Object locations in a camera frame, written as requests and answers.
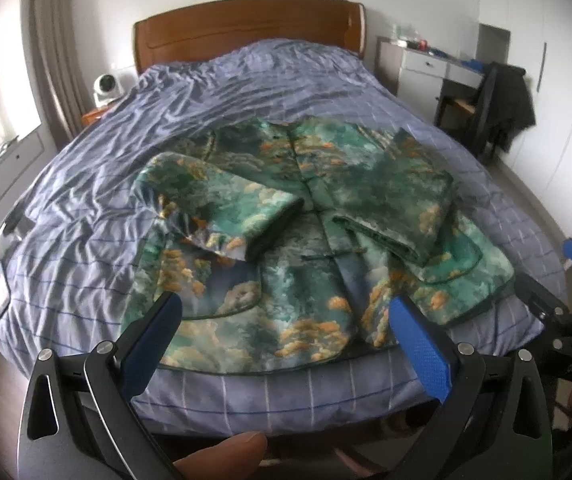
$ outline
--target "bed frame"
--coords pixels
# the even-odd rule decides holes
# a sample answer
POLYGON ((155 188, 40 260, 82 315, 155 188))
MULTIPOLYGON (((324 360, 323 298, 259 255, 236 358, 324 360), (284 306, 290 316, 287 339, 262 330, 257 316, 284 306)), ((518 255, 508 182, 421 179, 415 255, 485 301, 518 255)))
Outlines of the bed frame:
POLYGON ((170 10, 134 25, 137 72, 155 63, 204 61, 253 41, 289 38, 364 55, 362 4, 347 0, 221 0, 170 10))

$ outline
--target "silver pin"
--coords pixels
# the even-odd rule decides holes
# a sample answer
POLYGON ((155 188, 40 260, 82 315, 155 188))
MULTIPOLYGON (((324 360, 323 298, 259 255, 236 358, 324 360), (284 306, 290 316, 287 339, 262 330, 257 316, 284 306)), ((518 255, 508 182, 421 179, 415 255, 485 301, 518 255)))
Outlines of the silver pin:
POLYGON ((50 348, 45 348, 44 350, 42 350, 37 354, 37 358, 40 361, 48 361, 48 359, 50 359, 51 356, 52 356, 52 350, 50 348))
POLYGON ((102 341, 97 345, 97 353, 98 354, 108 354, 112 350, 112 342, 111 341, 102 341))
POLYGON ((519 352, 517 352, 517 355, 522 361, 528 362, 532 359, 532 354, 525 348, 522 348, 519 352))
POLYGON ((475 348, 470 343, 460 343, 457 345, 457 351, 462 355, 473 355, 475 348))

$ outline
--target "hand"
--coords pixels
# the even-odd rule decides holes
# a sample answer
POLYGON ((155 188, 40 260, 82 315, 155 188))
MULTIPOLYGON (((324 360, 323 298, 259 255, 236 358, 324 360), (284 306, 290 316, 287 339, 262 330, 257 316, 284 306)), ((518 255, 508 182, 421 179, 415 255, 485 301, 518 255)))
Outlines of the hand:
POLYGON ((175 462, 186 480, 244 480, 264 458, 263 433, 241 433, 175 462))

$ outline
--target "white desk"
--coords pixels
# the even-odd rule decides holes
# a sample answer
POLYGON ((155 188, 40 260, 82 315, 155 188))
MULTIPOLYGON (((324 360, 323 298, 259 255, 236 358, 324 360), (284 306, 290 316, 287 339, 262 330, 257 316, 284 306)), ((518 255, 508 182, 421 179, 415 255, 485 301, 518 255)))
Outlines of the white desk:
POLYGON ((418 116, 433 124, 444 81, 477 88, 482 74, 458 62, 430 56, 378 38, 375 76, 418 116))

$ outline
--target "white wardrobe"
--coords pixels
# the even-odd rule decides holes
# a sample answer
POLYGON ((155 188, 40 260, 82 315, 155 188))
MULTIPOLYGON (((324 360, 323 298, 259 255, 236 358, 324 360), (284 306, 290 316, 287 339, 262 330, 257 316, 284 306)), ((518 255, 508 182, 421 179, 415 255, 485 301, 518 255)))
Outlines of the white wardrobe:
POLYGON ((572 237, 572 0, 480 0, 479 21, 511 32, 537 117, 500 156, 572 237))

